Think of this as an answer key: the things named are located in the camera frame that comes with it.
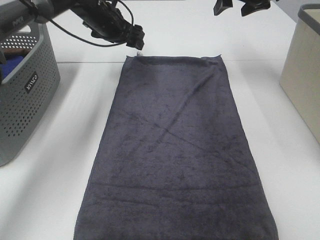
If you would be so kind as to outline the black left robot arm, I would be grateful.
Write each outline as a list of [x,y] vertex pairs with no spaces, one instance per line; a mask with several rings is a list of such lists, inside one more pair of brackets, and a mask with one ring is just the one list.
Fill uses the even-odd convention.
[[117,0],[2,0],[0,2],[0,39],[4,41],[31,23],[45,24],[70,10],[82,19],[91,36],[109,42],[110,47],[125,44],[142,50],[145,33],[134,20],[127,21]]

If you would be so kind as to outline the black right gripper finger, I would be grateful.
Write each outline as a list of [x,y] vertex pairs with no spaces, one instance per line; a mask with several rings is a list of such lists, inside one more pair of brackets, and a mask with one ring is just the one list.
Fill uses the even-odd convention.
[[271,7],[270,0],[243,0],[244,5],[241,8],[241,16],[245,17],[252,13],[268,10]]
[[223,11],[232,8],[233,1],[232,0],[217,0],[213,7],[213,14],[215,16],[220,15]]

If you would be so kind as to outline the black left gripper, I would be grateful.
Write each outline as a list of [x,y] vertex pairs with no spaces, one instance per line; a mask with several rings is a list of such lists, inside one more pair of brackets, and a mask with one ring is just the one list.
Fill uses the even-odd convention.
[[[127,21],[117,4],[128,11]],[[142,50],[145,32],[141,25],[134,25],[134,15],[121,0],[81,0],[79,17],[82,24],[91,30],[91,36],[114,44],[126,43],[127,47]]]

